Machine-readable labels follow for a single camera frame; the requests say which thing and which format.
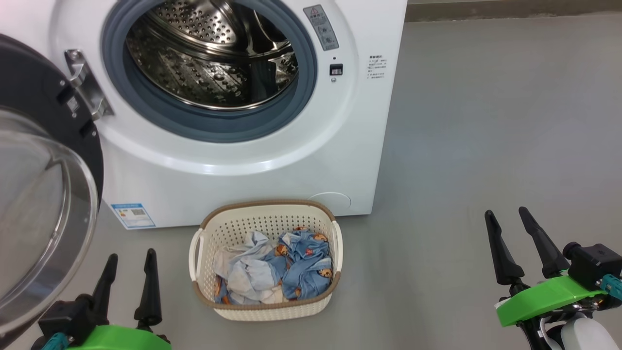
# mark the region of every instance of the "white basket handle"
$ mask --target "white basket handle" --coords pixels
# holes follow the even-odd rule
[[[197,275],[199,273],[197,267],[197,243],[200,244],[199,247],[199,257],[202,255],[203,251],[203,235],[201,234],[203,229],[199,228],[197,233],[195,233],[194,237],[192,237],[192,241],[190,242],[190,252],[188,253],[188,269],[190,270],[190,279],[195,282],[197,280]]]
[[[341,265],[343,264],[343,238],[341,237],[341,228],[337,221],[333,221],[333,237],[337,239],[337,271],[341,271]]]

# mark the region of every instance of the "concrete floor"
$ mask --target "concrete floor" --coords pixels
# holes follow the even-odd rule
[[[116,252],[109,317],[134,325],[152,247],[164,313],[155,330],[174,349],[527,349],[496,319],[507,288],[494,279],[483,214],[495,211],[527,283],[541,265],[519,206],[560,248],[622,252],[620,38],[619,15],[406,24],[374,212],[339,219],[343,276],[319,315],[220,318],[190,285],[194,227],[127,232],[108,209],[62,298],[90,292]],[[622,310],[595,318],[622,344]]]

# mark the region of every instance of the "brown baseboard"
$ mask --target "brown baseboard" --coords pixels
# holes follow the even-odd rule
[[[622,12],[620,0],[492,0],[409,4],[405,22],[579,16]]]

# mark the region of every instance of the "metal hinge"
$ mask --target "metal hinge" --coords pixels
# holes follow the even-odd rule
[[[72,74],[69,81],[84,101],[86,101],[93,120],[97,120],[102,116],[113,115],[113,109],[110,107],[103,91],[101,91],[99,83],[91,73],[82,51],[66,50],[65,60]]]

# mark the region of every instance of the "beige laundry basket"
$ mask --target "beige laundry basket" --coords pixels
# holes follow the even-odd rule
[[[216,274],[212,261],[220,247],[242,244],[249,231],[259,231],[276,241],[283,232],[308,227],[328,237],[333,280],[328,289],[312,299],[270,305],[224,305],[214,302]],[[216,312],[234,321],[276,321],[315,315],[330,301],[341,277],[343,243],[335,216],[311,201],[261,201],[235,204],[214,210],[192,238],[188,267],[197,295]]]

